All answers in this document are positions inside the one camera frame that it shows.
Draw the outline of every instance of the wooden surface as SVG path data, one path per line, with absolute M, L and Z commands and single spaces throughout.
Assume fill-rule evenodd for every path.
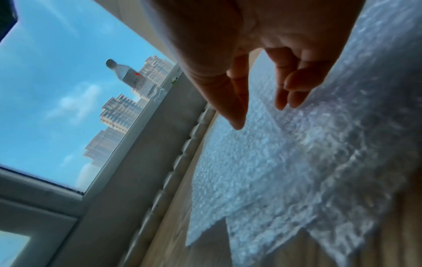
M 141 267 L 231 267 L 229 240 L 219 222 L 185 247 L 191 211 L 191 182 L 200 145 Z M 353 258 L 352 267 L 422 267 L 422 172 L 397 196 L 380 229 Z M 253 267 L 335 267 L 318 244 L 301 231 Z

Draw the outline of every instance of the bubble wrap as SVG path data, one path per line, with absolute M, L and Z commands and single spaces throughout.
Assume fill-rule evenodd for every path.
M 305 228 L 346 266 L 421 160 L 421 44 L 422 1 L 370 0 L 324 84 L 283 111 L 262 53 L 244 129 L 219 117 L 205 138 L 186 244 L 225 219 L 246 267 Z

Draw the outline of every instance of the window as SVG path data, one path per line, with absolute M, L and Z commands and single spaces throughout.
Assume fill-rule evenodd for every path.
M 14 2 L 0 43 L 0 266 L 44 267 L 160 105 L 132 107 L 140 97 L 106 60 L 165 56 L 94 1 Z

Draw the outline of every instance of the finger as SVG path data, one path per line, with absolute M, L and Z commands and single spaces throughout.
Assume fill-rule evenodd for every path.
M 324 82 L 325 77 L 340 55 L 337 50 L 329 52 L 307 51 L 301 53 L 297 71 L 288 75 L 284 89 L 289 91 L 311 91 Z
M 226 73 L 212 77 L 191 76 L 191 80 L 205 99 L 230 122 L 233 128 L 236 130 L 243 128 L 246 109 Z
M 229 71 L 227 71 L 227 75 L 232 80 L 234 91 L 239 96 L 247 112 L 249 104 L 249 54 L 243 54 L 235 57 L 232 66 Z
M 269 58 L 274 62 L 276 68 L 276 97 L 274 105 L 282 110 L 287 105 L 288 91 L 284 89 L 287 76 L 298 67 L 298 58 L 290 48 L 267 48 L 265 49 Z
M 308 97 L 310 91 L 302 92 L 302 91 L 295 91 L 289 92 L 289 96 L 287 98 L 287 102 L 291 108 L 297 108 L 300 106 L 305 99 Z

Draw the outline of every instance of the window glass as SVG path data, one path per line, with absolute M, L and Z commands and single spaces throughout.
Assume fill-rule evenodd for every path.
M 152 96 L 107 59 L 174 64 L 94 1 L 14 2 L 0 43 L 0 166 L 84 192 Z
M 12 266 L 28 241 L 27 236 L 0 231 L 0 267 Z

